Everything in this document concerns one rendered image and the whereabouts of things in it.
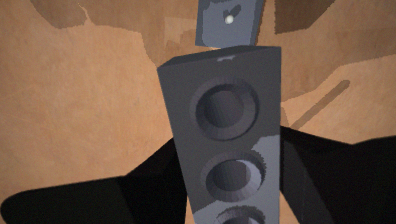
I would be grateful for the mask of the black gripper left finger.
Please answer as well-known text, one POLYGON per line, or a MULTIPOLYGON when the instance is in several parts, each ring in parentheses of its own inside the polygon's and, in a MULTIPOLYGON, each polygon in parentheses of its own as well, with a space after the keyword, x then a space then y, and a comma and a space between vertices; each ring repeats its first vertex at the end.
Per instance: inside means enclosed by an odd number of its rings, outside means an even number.
POLYGON ((172 137, 125 176, 22 191, 0 214, 6 224, 185 224, 187 196, 172 137))

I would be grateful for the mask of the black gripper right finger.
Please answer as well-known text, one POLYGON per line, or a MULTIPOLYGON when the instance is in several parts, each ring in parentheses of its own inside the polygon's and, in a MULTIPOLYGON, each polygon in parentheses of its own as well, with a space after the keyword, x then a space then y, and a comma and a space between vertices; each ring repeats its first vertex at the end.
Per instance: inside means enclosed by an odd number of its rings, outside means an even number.
POLYGON ((349 144, 280 125, 280 187, 299 224, 379 224, 396 135, 349 144))

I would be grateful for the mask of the grey plate with round holes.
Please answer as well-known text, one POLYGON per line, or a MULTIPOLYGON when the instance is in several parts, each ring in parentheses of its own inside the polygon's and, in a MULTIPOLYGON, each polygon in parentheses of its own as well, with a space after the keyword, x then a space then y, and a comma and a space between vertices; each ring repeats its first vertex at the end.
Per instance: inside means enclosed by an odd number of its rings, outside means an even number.
POLYGON ((156 70, 195 224, 279 224, 281 47, 176 56, 156 70))

